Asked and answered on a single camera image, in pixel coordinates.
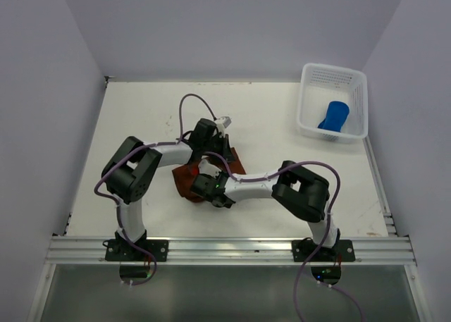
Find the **brown towel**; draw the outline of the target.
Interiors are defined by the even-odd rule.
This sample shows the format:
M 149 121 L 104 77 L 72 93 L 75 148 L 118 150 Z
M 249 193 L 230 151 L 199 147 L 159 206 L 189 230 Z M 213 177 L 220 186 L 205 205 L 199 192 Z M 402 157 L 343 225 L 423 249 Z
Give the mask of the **brown towel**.
M 246 171 L 242 165 L 240 157 L 237 154 L 235 147 L 231 148 L 234 161 L 228 162 L 232 173 L 245 174 Z M 186 198 L 192 203 L 202 203 L 204 200 L 190 191 L 190 188 L 194 182 L 194 177 L 199 174 L 199 162 L 190 163 L 189 165 L 179 166 L 172 170 L 174 183 L 178 194 L 182 198 Z

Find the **blue towel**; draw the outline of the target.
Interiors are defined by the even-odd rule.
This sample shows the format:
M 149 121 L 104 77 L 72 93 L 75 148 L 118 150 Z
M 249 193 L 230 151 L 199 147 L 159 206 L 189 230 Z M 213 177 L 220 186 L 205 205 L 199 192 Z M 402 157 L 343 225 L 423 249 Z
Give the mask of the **blue towel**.
M 329 103 L 325 118 L 318 124 L 317 128 L 340 132 L 350 113 L 349 106 L 342 101 Z

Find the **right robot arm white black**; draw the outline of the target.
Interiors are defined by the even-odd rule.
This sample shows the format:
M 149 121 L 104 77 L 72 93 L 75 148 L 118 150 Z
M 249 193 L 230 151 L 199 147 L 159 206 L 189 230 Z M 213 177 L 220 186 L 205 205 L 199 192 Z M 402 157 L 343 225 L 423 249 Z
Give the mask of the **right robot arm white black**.
M 248 199 L 274 199 L 294 217 L 308 224 L 315 255 L 330 260 L 339 252 L 340 230 L 332 208 L 341 177 L 320 161 L 284 161 L 276 171 L 243 175 L 224 171 L 202 160 L 190 191 L 218 208 Z

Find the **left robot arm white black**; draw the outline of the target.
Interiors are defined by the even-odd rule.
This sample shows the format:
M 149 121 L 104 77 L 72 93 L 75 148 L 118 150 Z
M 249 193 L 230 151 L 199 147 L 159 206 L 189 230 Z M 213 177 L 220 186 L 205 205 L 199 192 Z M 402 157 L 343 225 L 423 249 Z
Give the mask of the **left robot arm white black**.
M 122 244 L 121 251 L 130 260 L 139 260 L 146 254 L 142 198 L 156 170 L 166 166 L 192 165 L 199 162 L 207 151 L 234 161 L 226 134 L 230 124 L 228 116 L 216 120 L 202 118 L 187 138 L 149 144 L 129 136 L 119 146 L 101 172 L 94 193 L 116 203 L 118 229 L 115 240 Z

